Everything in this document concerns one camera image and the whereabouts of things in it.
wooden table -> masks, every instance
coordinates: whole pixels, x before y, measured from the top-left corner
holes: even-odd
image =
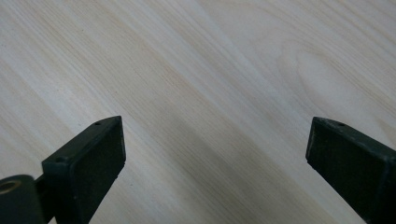
[[[396,3],[2,1],[0,174],[122,115],[92,223],[363,223],[304,158],[312,117],[396,148]]]

